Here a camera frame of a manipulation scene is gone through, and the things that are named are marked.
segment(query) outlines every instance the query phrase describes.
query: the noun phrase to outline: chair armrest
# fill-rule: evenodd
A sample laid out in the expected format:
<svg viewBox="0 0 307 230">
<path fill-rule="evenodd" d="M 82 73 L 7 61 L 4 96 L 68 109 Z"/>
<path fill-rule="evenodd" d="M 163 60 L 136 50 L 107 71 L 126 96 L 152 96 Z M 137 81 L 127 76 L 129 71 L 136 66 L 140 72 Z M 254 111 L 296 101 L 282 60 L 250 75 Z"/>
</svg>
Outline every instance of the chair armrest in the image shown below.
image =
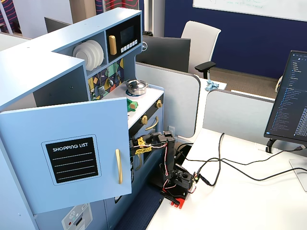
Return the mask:
<svg viewBox="0 0 307 230">
<path fill-rule="evenodd" d="M 201 73 L 206 73 L 208 72 L 209 69 L 211 69 L 214 66 L 216 66 L 216 64 L 213 61 L 207 61 L 198 66 L 195 66 L 195 69 Z"/>
</svg>

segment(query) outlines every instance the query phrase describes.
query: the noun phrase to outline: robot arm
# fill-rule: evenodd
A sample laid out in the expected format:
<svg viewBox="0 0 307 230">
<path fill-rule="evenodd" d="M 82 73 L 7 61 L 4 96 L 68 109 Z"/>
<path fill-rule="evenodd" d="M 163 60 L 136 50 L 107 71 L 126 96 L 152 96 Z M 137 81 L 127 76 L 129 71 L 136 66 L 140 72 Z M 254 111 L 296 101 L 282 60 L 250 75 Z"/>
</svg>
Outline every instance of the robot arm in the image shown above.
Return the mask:
<svg viewBox="0 0 307 230">
<path fill-rule="evenodd" d="M 182 166 L 175 164 L 175 139 L 171 132 L 152 133 L 130 141 L 131 156 L 165 149 L 160 180 L 157 186 L 162 188 L 161 194 L 172 201 L 172 205 L 181 208 L 194 182 L 195 173 L 190 174 Z"/>
</svg>

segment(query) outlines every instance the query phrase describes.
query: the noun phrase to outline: white office chair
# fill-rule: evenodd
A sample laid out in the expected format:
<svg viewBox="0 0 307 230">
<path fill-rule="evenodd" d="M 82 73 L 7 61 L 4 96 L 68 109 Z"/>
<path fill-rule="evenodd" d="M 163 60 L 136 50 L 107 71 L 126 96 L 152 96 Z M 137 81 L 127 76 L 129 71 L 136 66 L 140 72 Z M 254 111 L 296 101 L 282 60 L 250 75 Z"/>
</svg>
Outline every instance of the white office chair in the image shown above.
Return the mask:
<svg viewBox="0 0 307 230">
<path fill-rule="evenodd" d="M 211 61 L 220 29 L 209 25 L 188 21 L 184 27 L 181 38 L 191 39 L 189 56 L 189 73 L 210 79 L 210 68 L 216 64 Z"/>
</svg>

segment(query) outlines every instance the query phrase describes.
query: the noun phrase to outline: stack of plates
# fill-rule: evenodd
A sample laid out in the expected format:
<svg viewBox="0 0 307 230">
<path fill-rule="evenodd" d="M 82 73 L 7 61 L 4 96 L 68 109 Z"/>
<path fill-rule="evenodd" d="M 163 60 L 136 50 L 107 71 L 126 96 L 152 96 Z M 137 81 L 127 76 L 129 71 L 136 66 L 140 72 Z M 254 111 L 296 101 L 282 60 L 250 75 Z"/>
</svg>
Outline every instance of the stack of plates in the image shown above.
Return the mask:
<svg viewBox="0 0 307 230">
<path fill-rule="evenodd" d="M 92 71 L 102 64 L 102 61 L 104 60 L 104 51 L 98 42 L 88 40 L 76 46 L 73 50 L 72 56 L 85 60 L 86 70 Z"/>
</svg>

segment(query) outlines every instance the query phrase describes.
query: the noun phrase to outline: green toy item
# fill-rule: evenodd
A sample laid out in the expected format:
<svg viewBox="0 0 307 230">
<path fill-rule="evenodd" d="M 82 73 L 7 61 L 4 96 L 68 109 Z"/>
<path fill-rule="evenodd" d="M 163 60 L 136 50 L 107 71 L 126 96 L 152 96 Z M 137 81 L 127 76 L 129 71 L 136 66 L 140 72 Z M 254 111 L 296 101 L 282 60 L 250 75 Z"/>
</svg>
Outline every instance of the green toy item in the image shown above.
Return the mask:
<svg viewBox="0 0 307 230">
<path fill-rule="evenodd" d="M 129 100 L 127 98 L 127 110 L 128 112 L 135 112 L 136 108 L 138 107 L 138 103 L 137 102 L 133 102 L 132 100 Z"/>
</svg>

